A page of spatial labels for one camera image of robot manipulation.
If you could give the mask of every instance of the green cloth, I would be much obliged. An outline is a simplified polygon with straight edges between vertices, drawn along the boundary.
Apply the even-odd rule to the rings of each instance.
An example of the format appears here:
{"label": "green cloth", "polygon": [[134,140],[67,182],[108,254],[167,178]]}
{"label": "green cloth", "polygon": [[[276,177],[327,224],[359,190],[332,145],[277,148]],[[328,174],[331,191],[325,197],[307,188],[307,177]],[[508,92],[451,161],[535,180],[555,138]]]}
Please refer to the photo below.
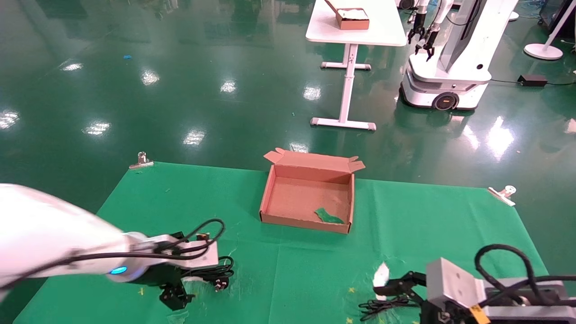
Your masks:
{"label": "green cloth", "polygon": [[328,212],[324,208],[318,208],[314,212],[325,223],[344,224],[344,221],[342,221],[336,216],[328,214]]}
{"label": "green cloth", "polygon": [[[374,297],[372,277],[382,261],[392,278],[424,272],[439,257],[477,276],[473,257],[490,243],[519,248],[536,274],[547,273],[516,210],[486,189],[358,179],[354,222],[343,235],[262,224],[265,172],[169,163],[137,172],[125,174],[98,215],[149,236],[223,219],[218,251],[236,262],[230,288],[216,293],[209,284],[186,282],[197,297],[186,310],[171,312],[156,287],[104,276],[53,277],[15,323],[359,324],[357,304]],[[486,255],[483,265],[496,278],[525,275],[507,252]],[[398,309],[374,323],[417,320],[418,310]]]}

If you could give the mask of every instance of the box flap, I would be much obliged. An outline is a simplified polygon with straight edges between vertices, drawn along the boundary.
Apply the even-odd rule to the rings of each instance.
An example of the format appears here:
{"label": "box flap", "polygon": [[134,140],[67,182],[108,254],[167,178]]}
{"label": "box flap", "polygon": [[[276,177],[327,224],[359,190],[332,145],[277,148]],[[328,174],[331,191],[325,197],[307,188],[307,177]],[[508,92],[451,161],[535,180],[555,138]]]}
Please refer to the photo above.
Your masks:
{"label": "box flap", "polygon": [[357,156],[348,158],[313,153],[292,152],[283,150],[281,148],[276,148],[276,152],[270,151],[266,153],[264,157],[275,165],[326,169],[345,173],[353,173],[357,170],[365,168],[364,163],[357,161]]}
{"label": "box flap", "polygon": [[330,0],[325,0],[325,1],[326,1],[326,3],[328,4],[328,6],[330,7],[330,9],[332,9],[332,11],[333,11],[335,14],[338,14],[338,9],[336,9],[336,8],[334,7],[334,5],[332,4],[332,2],[331,2]]}

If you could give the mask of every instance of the blue led light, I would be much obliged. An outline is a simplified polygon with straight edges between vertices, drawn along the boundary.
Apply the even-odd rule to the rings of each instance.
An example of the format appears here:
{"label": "blue led light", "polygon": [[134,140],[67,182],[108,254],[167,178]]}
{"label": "blue led light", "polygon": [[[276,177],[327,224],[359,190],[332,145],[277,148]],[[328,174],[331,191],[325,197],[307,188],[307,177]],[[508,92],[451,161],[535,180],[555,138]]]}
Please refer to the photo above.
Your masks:
{"label": "blue led light", "polygon": [[112,269],[112,271],[110,271],[110,274],[120,274],[120,273],[126,272],[126,270],[128,270],[127,267],[121,266],[121,267],[118,267],[116,269]]}

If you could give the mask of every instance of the open cardboard box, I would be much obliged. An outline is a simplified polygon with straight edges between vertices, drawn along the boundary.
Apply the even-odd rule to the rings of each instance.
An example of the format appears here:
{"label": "open cardboard box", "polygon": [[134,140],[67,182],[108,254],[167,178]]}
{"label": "open cardboard box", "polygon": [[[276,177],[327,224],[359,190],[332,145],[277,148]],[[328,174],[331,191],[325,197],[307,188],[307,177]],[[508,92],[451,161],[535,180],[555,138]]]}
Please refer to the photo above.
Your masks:
{"label": "open cardboard box", "polygon": [[[354,214],[354,171],[364,168],[357,156],[337,157],[276,148],[264,155],[273,163],[260,205],[264,223],[348,234]],[[324,208],[343,224],[323,221]]]}
{"label": "open cardboard box", "polygon": [[[357,3],[353,1],[345,0],[325,0],[328,6],[336,14],[336,20],[338,21],[338,27],[342,30],[352,30],[352,29],[368,29],[370,27],[370,18],[366,14],[363,8],[355,6]],[[338,10],[361,10],[364,12],[366,19],[346,19],[338,12]]]}

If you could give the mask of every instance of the gray metal bracket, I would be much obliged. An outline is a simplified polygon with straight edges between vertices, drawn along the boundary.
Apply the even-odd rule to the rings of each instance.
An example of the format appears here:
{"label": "gray metal bracket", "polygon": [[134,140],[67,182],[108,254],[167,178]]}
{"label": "gray metal bracket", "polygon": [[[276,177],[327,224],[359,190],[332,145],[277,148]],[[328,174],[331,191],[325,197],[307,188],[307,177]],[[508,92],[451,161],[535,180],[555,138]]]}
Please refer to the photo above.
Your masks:
{"label": "gray metal bracket", "polygon": [[129,166],[129,169],[139,169],[154,165],[154,161],[148,160],[146,152],[138,152],[138,163]]}

